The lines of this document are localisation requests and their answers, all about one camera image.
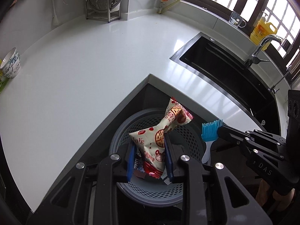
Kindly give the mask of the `red patterned snack wrapper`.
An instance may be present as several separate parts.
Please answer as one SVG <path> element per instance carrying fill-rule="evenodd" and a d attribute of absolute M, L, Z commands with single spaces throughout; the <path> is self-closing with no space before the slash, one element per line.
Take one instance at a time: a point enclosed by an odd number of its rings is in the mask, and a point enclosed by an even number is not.
<path fill-rule="evenodd" d="M 143 157 L 145 173 L 159 179 L 165 169 L 165 138 L 164 135 L 178 126 L 187 125 L 193 115 L 175 98 L 171 98 L 162 120 L 153 127 L 148 127 L 129 136 L 138 147 Z"/>

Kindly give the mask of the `blue silicone basting brush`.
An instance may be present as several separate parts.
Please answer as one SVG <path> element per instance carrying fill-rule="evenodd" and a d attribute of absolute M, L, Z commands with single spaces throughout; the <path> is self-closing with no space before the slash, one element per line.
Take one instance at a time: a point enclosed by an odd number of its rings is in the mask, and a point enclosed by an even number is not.
<path fill-rule="evenodd" d="M 218 139 L 217 130 L 222 125 L 223 125 L 223 120 L 221 119 L 202 124 L 201 138 L 206 143 L 206 150 L 201 160 L 203 164 L 209 161 L 209 158 L 211 156 L 211 146 L 213 142 Z"/>

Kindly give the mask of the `grey perforated trash bin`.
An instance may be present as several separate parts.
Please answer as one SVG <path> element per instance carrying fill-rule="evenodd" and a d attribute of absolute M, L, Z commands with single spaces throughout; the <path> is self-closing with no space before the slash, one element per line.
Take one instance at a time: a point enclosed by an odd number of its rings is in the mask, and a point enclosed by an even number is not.
<path fill-rule="evenodd" d="M 128 117 L 115 132 L 109 154 L 117 152 L 117 149 L 131 141 L 129 133 L 157 125 L 164 117 L 165 110 L 162 108 L 149 108 L 139 111 Z M 196 114 L 190 123 L 177 127 L 170 134 L 173 144 L 183 147 L 185 152 L 192 158 L 201 162 L 204 155 L 204 142 L 201 138 L 202 124 L 206 121 Z M 163 179 L 155 179 L 149 176 L 145 178 L 133 175 L 130 182 L 118 183 L 117 187 L 127 197 L 146 206 L 168 207 L 177 205 L 183 199 L 183 184 L 166 184 Z"/>

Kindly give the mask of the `chrome kitchen faucet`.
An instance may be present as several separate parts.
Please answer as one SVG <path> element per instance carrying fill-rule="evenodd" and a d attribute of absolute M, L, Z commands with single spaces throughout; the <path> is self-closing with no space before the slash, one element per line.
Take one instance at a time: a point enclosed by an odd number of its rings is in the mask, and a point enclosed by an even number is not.
<path fill-rule="evenodd" d="M 270 34 L 268 36 L 265 36 L 260 42 L 259 44 L 256 46 L 255 50 L 253 51 L 253 53 L 247 58 L 247 60 L 245 61 L 244 66 L 249 69 L 252 65 L 258 65 L 260 62 L 268 62 L 268 60 L 264 60 L 264 59 L 259 59 L 258 58 L 258 54 L 259 52 L 262 50 L 262 48 L 271 41 L 276 41 L 279 44 L 282 44 L 284 39 L 281 38 L 280 36 L 277 36 L 276 34 Z"/>

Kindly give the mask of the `black kitchen sink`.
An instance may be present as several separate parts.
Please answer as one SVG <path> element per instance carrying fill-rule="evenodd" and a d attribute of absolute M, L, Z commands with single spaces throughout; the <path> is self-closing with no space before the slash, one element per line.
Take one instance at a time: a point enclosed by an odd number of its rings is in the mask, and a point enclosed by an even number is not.
<path fill-rule="evenodd" d="M 280 135 L 276 98 L 268 86 L 229 49 L 204 33 L 177 50 L 171 60 L 211 83 L 263 131 Z"/>

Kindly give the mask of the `yellow oil bottle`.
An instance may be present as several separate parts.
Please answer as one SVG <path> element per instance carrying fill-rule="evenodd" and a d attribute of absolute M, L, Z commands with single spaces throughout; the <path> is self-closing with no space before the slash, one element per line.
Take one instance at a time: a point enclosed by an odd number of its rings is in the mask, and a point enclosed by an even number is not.
<path fill-rule="evenodd" d="M 252 33 L 250 34 L 251 41 L 258 45 L 263 38 L 268 35 L 275 35 L 277 33 L 277 28 L 271 23 L 266 22 L 267 14 L 265 13 L 257 22 L 257 25 L 253 29 Z"/>

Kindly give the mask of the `glass mug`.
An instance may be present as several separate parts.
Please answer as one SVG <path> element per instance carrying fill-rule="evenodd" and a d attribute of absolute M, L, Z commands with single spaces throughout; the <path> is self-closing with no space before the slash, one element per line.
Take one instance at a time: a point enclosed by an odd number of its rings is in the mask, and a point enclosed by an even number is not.
<path fill-rule="evenodd" d="M 232 11 L 229 17 L 229 23 L 237 28 L 244 28 L 247 25 L 247 22 L 235 11 Z"/>

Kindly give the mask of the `yellow green snack packet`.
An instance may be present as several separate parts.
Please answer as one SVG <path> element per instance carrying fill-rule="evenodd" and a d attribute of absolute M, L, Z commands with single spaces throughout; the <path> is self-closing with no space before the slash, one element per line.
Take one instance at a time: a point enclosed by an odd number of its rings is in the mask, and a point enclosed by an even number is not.
<path fill-rule="evenodd" d="M 5 77 L 3 71 L 0 70 L 0 93 L 2 93 L 9 81 L 10 79 Z"/>

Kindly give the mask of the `stacked white patterned bowls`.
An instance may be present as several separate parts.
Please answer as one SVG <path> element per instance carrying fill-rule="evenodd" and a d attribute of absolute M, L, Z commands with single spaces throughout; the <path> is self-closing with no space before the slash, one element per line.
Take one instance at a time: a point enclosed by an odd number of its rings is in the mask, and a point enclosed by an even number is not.
<path fill-rule="evenodd" d="M 12 48 L 1 63 L 1 71 L 6 78 L 14 78 L 20 70 L 20 54 Z"/>

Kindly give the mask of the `metal dish rack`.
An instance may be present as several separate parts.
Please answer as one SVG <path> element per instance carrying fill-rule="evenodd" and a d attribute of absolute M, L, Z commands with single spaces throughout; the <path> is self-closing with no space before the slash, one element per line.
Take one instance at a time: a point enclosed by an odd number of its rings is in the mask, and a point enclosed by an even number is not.
<path fill-rule="evenodd" d="M 113 0 L 85 0 L 85 18 L 110 23 L 120 20 L 120 10 L 114 11 Z"/>

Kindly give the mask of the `white hanging brush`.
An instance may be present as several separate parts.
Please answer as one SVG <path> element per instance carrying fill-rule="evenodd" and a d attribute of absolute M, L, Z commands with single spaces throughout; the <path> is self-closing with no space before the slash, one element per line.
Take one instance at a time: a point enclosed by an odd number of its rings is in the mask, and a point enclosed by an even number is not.
<path fill-rule="evenodd" d="M 52 1 L 52 10 L 53 10 L 52 25 L 59 26 L 59 20 L 57 18 L 57 14 L 56 14 L 55 2 L 54 2 L 54 0 L 51 0 L 51 1 Z"/>

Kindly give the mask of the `window frame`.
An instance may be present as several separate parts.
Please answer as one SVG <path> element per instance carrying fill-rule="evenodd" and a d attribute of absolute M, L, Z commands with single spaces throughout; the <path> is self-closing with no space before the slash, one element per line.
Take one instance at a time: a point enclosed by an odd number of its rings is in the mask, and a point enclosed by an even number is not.
<path fill-rule="evenodd" d="M 265 17 L 277 30 L 277 35 L 290 43 L 284 48 L 272 42 L 265 50 L 282 73 L 291 67 L 287 76 L 289 83 L 299 78 L 299 9 L 295 6 L 299 0 L 185 0 L 209 10 L 228 20 L 232 12 L 241 15 L 245 22 L 241 30 L 250 35 L 259 19 Z"/>

